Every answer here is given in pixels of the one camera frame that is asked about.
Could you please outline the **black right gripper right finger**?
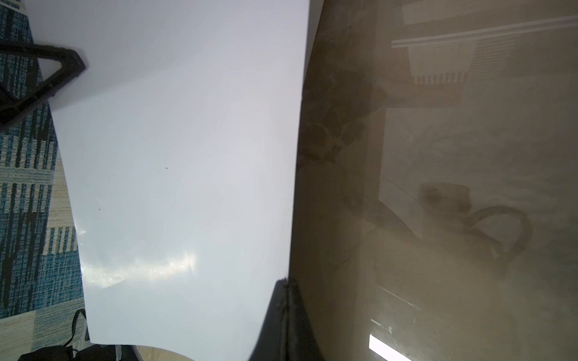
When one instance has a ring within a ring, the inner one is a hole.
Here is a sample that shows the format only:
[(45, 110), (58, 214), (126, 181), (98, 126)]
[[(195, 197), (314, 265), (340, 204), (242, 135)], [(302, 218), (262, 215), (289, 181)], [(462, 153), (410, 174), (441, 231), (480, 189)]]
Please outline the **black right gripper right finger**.
[(288, 281), (287, 295), (287, 359), (325, 360), (315, 339), (300, 289), (294, 279)]

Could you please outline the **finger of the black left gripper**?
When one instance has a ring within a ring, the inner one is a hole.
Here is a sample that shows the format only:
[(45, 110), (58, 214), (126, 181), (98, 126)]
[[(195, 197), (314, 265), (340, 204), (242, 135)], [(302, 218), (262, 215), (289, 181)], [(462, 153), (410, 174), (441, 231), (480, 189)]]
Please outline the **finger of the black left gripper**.
[(86, 70), (78, 52), (51, 45), (35, 45), (22, 42), (1, 42), (1, 53), (30, 59), (51, 60), (60, 68), (43, 80), (32, 92), (18, 98), (1, 85), (1, 128), (10, 129), (24, 121), (40, 105), (55, 96), (63, 87)]

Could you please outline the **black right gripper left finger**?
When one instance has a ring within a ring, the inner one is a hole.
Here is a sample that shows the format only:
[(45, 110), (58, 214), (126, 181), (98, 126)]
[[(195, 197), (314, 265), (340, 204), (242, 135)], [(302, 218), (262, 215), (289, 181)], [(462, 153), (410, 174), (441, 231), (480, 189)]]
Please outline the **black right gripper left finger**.
[(288, 281), (278, 280), (250, 361), (282, 361), (287, 359)]

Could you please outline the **waterfall bridge photo print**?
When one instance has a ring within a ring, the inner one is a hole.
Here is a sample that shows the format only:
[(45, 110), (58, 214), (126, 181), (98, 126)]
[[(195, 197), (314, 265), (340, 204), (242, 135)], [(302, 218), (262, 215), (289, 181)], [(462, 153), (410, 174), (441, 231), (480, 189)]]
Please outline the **waterfall bridge photo print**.
[(90, 338), (246, 360), (288, 274), (307, 1), (28, 1)]

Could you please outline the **light wooden picture frame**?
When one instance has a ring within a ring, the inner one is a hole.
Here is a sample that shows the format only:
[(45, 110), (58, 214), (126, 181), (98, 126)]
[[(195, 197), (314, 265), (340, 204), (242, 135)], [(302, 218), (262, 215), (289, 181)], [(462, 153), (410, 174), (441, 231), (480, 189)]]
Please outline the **light wooden picture frame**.
[(577, 358), (577, 3), (327, 1), (291, 275), (328, 360)]

